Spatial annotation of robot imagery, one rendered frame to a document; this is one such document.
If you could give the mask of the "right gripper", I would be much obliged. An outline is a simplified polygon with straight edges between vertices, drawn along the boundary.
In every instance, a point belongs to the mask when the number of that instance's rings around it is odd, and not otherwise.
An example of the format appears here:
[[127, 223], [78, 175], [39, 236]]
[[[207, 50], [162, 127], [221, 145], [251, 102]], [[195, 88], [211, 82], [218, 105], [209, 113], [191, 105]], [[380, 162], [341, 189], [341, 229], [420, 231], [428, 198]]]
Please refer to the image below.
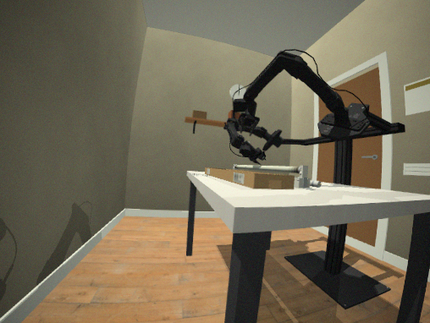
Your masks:
[[[262, 157], [264, 156], [263, 155], [263, 152], [262, 153], [260, 153], [260, 152], [262, 152], [262, 150], [259, 148], [259, 147], [257, 147], [256, 148], [256, 150], [255, 150], [255, 148], [252, 146], [251, 147], [251, 157], [248, 157], [252, 162], [254, 162], [254, 163], [257, 163], [257, 164], [259, 164], [259, 165], [261, 165], [257, 160], [255, 160], [255, 159], [257, 159], [257, 158], [260, 158], [260, 159], [262, 159]], [[259, 154], [260, 153], [260, 154]]]

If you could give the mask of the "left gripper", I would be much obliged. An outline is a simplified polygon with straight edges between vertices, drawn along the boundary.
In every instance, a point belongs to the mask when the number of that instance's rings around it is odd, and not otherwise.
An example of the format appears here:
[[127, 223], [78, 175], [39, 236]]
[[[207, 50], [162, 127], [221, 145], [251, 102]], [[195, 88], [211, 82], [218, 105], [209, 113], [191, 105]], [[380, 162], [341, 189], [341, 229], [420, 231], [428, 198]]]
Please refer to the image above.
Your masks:
[[[260, 121], [260, 118], [254, 117], [255, 114], [256, 114], [256, 110], [255, 109], [251, 109], [250, 107], [247, 107], [247, 109], [245, 110], [245, 113], [242, 112], [240, 114], [240, 117], [238, 119], [238, 121], [239, 121], [238, 125], [240, 127], [240, 133], [242, 133], [243, 126], [245, 125], [245, 126], [251, 127], [251, 129], [252, 129], [251, 134], [252, 134], [254, 128], [257, 126], [258, 122]], [[242, 129], [241, 129], [241, 122], [242, 122]]]

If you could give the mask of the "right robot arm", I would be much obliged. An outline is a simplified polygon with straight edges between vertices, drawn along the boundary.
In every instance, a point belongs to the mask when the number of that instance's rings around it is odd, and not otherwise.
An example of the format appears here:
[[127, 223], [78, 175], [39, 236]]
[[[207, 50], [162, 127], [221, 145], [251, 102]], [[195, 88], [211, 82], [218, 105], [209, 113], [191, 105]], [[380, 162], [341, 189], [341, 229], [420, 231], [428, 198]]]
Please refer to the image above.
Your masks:
[[[236, 121], [238, 121], [238, 119], [236, 118]], [[239, 125], [237, 124], [237, 122], [235, 121], [234, 118], [228, 118], [227, 120], [227, 126], [224, 125], [223, 129], [227, 129], [228, 133], [229, 133], [229, 139], [231, 138], [230, 144], [239, 149], [240, 150], [240, 154], [242, 154], [242, 156], [250, 156], [251, 155], [251, 147], [252, 145], [248, 142], [245, 141], [245, 138], [238, 134], [237, 131], [239, 132]], [[233, 123], [232, 123], [233, 122]], [[225, 127], [226, 126], [226, 127]], [[251, 127], [246, 127], [244, 132], [250, 133], [250, 129]], [[236, 131], [237, 130], [237, 131]], [[265, 139], [266, 141], [269, 140], [269, 138], [276, 132], [274, 131], [272, 134], [266, 132], [267, 130], [263, 127], [255, 127], [253, 130], [253, 134]], [[230, 137], [231, 135], [231, 137]], [[271, 135], [271, 136], [270, 136]], [[242, 149], [241, 149], [242, 147]]]

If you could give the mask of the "white long tube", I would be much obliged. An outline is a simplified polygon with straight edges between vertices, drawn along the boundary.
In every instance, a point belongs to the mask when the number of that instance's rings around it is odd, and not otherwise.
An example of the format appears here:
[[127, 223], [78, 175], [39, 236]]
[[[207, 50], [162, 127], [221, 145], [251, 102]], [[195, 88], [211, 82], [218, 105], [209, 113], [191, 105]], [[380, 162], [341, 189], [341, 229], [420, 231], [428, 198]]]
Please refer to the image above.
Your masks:
[[312, 187], [318, 187], [318, 188], [320, 188], [321, 187], [321, 182], [320, 181], [312, 181], [311, 180], [311, 182], [310, 182], [310, 186], [312, 186]]

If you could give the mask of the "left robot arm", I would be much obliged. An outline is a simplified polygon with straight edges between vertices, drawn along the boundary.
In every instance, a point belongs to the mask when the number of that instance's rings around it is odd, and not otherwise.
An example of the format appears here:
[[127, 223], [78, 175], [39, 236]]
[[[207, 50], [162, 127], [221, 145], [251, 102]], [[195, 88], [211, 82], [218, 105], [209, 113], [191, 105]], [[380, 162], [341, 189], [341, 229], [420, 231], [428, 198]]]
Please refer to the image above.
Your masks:
[[[280, 51], [279, 53], [281, 53]], [[287, 54], [285, 54], [287, 53]], [[234, 112], [245, 112], [247, 107], [256, 110], [256, 102], [253, 101], [257, 98], [262, 89], [280, 72], [284, 69], [296, 79], [304, 82], [311, 88], [325, 103], [326, 108], [334, 115], [326, 115], [321, 123], [333, 125], [336, 127], [360, 131], [366, 124], [366, 121], [349, 118], [349, 110], [345, 107], [341, 96], [330, 89], [307, 65], [307, 62], [302, 57], [292, 53], [282, 52], [284, 56], [278, 56], [271, 62], [271, 64], [262, 72], [262, 74], [246, 89], [243, 99], [234, 99], [233, 109]], [[292, 56], [291, 56], [292, 55]], [[307, 68], [308, 67], [308, 68]], [[253, 102], [252, 102], [253, 101]], [[243, 104], [244, 103], [244, 104]], [[252, 105], [253, 104], [253, 105]], [[247, 105], [247, 107], [246, 107]]]

